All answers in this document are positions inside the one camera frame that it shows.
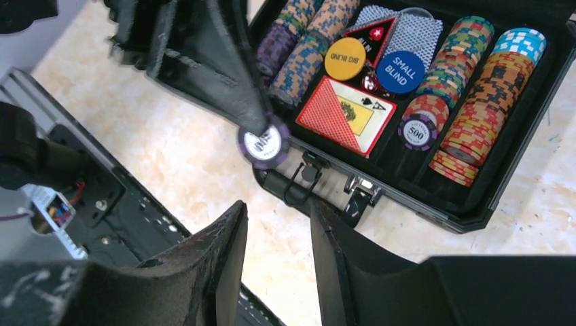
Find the red dice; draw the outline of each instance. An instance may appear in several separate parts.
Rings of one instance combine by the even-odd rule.
[[[378,82],[378,78],[373,71],[368,71],[366,75],[362,78],[362,88],[367,90],[368,92],[381,95],[383,97],[393,98],[394,96],[387,92],[380,83]]]

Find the purple poker chip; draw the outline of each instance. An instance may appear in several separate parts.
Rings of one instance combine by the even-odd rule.
[[[274,24],[256,50],[256,66],[263,75],[275,77],[294,50],[298,36]]]
[[[436,125],[427,116],[415,113],[402,118],[398,136],[413,151],[428,151],[438,138]]]
[[[288,158],[290,130],[280,118],[270,115],[270,127],[257,137],[246,130],[238,131],[238,146],[242,155],[258,170],[272,170]]]

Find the red playing card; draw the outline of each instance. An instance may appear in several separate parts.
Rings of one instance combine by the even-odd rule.
[[[360,152],[352,128],[342,113],[340,101],[328,81],[327,78],[322,79],[296,122],[344,147]]]
[[[296,123],[368,157],[396,104],[324,77]]]

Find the screw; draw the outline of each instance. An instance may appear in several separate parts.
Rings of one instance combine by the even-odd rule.
[[[108,203],[106,202],[106,200],[99,200],[96,202],[95,207],[100,211],[105,211],[108,208]]]

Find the red triangle card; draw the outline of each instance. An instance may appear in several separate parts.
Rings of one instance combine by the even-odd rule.
[[[392,35],[394,21],[395,16],[353,26],[344,32],[344,36],[358,39],[366,49],[366,61],[376,67]]]

